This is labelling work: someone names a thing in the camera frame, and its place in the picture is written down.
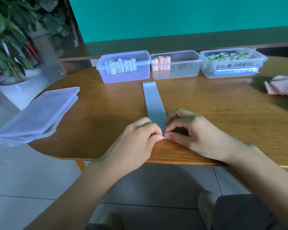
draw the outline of tabletop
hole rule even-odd
[[[54,158],[99,158],[135,120],[147,116],[142,83],[155,81],[165,112],[177,108],[198,113],[238,140],[255,144],[288,168],[288,97],[268,95],[263,85],[288,75],[288,58],[269,57],[251,77],[149,79],[104,84],[96,68],[67,76],[47,90],[80,87],[79,99],[63,116],[57,131],[29,143]],[[204,158],[168,139],[157,142],[148,163],[225,165]]]

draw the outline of pink cloth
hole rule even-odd
[[[288,76],[280,75],[273,78],[269,83],[264,82],[268,94],[288,94]]]

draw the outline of plastic storage box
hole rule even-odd
[[[77,101],[79,90],[73,87],[44,92],[0,129],[0,144],[13,147],[52,135]]]
[[[207,59],[207,56],[220,53],[228,55],[242,53],[248,58],[227,61]],[[268,60],[268,57],[257,52],[256,49],[246,47],[201,51],[200,58],[203,60],[200,69],[208,78],[253,76],[259,73],[259,68]]]
[[[154,59],[158,56],[171,57],[169,64],[162,64],[170,65],[170,69],[160,70],[158,64],[156,65],[151,62],[151,66],[158,66],[158,70],[155,69],[154,71],[154,69],[152,69],[154,79],[197,76],[200,71],[200,64],[203,61],[200,59],[200,55],[193,50],[151,54],[150,58]]]
[[[135,58],[135,62],[127,61],[127,64],[112,64],[105,65],[105,62],[116,62],[118,59],[130,60]],[[150,77],[150,56],[147,50],[131,51],[115,54],[103,55],[97,65],[96,69],[99,71],[104,83],[114,83],[123,81],[135,81],[148,79]]]

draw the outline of right hand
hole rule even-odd
[[[218,129],[203,116],[181,108],[169,113],[164,124],[168,125],[164,131],[167,139],[204,157],[225,163],[236,153],[249,147]],[[189,136],[172,132],[176,127],[186,128]]]

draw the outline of blue paper strip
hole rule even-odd
[[[166,113],[156,86],[156,82],[143,82],[144,96],[149,119],[156,123],[164,132]]]

